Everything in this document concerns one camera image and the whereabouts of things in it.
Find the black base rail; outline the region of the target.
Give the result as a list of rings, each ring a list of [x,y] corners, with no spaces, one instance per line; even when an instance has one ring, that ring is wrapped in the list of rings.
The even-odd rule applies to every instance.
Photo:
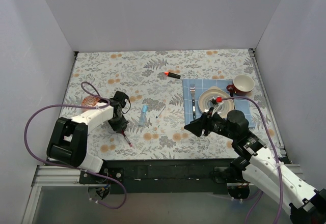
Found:
[[[235,199],[248,199],[253,191],[234,167],[233,159],[164,159],[109,160],[101,175],[111,181],[81,173],[79,182],[90,186],[110,184],[111,194],[122,194],[122,183],[128,193],[228,194]]]

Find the red white cup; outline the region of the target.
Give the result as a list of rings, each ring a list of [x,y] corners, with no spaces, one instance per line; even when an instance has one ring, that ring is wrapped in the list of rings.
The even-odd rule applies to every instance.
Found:
[[[255,87],[255,82],[247,75],[238,75],[232,80],[232,84],[227,85],[229,93],[237,96],[246,96]]]

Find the white thin pen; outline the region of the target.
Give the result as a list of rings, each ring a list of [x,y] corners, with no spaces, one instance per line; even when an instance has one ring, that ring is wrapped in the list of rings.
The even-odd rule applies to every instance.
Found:
[[[155,118],[159,118],[159,116],[162,114],[162,112],[165,110],[166,105],[163,106],[163,108],[158,112],[158,114],[155,116]]]

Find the pink pen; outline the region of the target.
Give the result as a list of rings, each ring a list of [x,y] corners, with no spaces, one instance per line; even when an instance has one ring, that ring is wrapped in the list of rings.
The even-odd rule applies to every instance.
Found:
[[[133,147],[132,143],[130,142],[130,140],[129,140],[128,137],[126,136],[125,132],[123,132],[122,135],[123,135],[124,139],[126,140],[126,142],[128,143],[128,145],[129,145],[130,147]]]

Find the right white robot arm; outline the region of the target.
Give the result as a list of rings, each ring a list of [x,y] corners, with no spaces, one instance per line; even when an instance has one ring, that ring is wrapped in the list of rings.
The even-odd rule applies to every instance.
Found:
[[[317,190],[282,163],[249,131],[241,111],[232,110],[223,119],[209,110],[184,128],[197,137],[214,132],[231,139],[239,156],[232,161],[231,178],[254,184],[282,207],[292,223],[325,223],[325,189]]]

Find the orange patterned bowl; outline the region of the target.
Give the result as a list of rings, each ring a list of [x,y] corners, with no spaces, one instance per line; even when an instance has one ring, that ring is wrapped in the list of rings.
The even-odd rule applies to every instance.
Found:
[[[99,98],[89,95],[83,99],[81,106],[94,107],[99,102],[99,100]]]

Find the beige ceramic plate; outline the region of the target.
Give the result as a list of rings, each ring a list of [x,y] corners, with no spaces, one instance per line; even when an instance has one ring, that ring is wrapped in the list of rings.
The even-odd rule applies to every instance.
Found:
[[[198,106],[200,112],[201,113],[208,112],[208,109],[211,107],[211,105],[209,104],[209,99],[211,97],[217,97],[217,96],[221,96],[222,98],[227,98],[229,97],[229,94],[222,91],[220,88],[216,86],[210,87],[209,89],[204,91],[200,95],[198,100]],[[219,116],[225,119],[227,117],[228,112],[235,109],[235,105],[232,100],[226,100],[223,102],[224,102],[224,108]]]

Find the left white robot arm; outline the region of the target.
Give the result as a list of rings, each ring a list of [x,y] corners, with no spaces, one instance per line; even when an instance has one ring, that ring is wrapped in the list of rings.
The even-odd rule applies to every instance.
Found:
[[[108,179],[108,170],[103,160],[87,152],[88,135],[95,128],[108,122],[115,133],[124,133],[128,121],[122,109],[129,97],[117,91],[109,101],[99,100],[94,109],[89,109],[72,118],[60,117],[55,123],[46,154],[49,158],[91,172],[92,179],[103,183]]]

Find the silver fork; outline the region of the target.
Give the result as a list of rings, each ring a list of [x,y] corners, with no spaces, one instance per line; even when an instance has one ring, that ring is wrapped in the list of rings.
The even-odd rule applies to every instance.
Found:
[[[195,105],[195,92],[196,92],[196,89],[195,89],[195,85],[191,84],[189,90],[190,90],[191,97],[192,97],[193,120],[195,120],[196,119],[196,105]]]

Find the orange black highlighter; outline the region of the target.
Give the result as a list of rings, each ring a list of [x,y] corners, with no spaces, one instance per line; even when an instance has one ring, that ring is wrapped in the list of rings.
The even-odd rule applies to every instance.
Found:
[[[181,78],[181,75],[173,73],[173,72],[165,72],[164,74],[167,77],[171,77],[171,78],[175,78],[175,79],[180,79]]]

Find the light blue marker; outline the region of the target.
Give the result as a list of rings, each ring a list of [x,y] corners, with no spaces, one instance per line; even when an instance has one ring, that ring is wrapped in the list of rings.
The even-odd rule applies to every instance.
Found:
[[[145,124],[147,109],[148,109],[148,105],[143,105],[141,109],[140,119],[139,119],[139,126],[144,126]]]

